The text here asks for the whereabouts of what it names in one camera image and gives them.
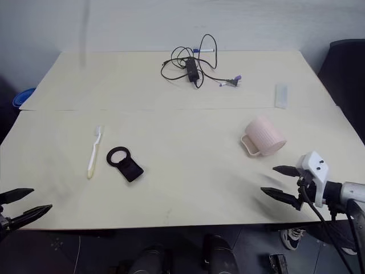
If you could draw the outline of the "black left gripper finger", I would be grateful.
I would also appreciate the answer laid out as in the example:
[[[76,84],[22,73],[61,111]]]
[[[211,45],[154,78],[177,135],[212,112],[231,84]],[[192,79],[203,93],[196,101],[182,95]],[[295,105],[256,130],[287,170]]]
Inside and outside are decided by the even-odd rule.
[[[33,188],[16,188],[0,194],[0,205],[10,204],[20,200],[34,191]]]
[[[48,213],[52,209],[52,204],[42,205],[25,211],[21,216],[15,217],[9,221],[10,229],[22,228]]]

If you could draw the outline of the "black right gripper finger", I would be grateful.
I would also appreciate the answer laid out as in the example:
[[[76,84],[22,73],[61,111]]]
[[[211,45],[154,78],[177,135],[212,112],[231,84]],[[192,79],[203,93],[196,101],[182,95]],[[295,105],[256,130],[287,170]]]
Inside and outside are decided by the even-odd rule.
[[[296,198],[294,195],[287,194],[282,190],[271,188],[271,187],[261,187],[261,191],[268,195],[269,197],[286,204],[291,205],[297,211],[300,211],[303,205],[303,200]]]
[[[285,176],[301,177],[301,173],[293,166],[276,166],[273,170]]]

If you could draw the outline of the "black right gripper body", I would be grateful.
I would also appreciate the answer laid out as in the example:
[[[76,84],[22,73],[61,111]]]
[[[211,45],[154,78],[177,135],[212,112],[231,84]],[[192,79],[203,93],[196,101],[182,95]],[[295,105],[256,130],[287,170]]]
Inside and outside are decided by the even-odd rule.
[[[314,203],[317,187],[313,182],[312,174],[308,170],[303,170],[301,172],[301,175],[297,181],[297,185],[299,187],[298,188],[299,194],[301,195],[303,201],[305,202],[309,201],[310,203]],[[304,198],[304,194],[302,191],[303,187],[305,188],[307,199]]]

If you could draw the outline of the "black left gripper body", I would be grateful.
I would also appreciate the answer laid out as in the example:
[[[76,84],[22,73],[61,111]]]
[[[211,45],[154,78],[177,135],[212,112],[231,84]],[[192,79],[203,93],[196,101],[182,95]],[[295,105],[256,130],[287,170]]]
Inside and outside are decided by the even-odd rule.
[[[11,232],[11,218],[3,215],[3,206],[0,205],[0,238],[4,239]]]

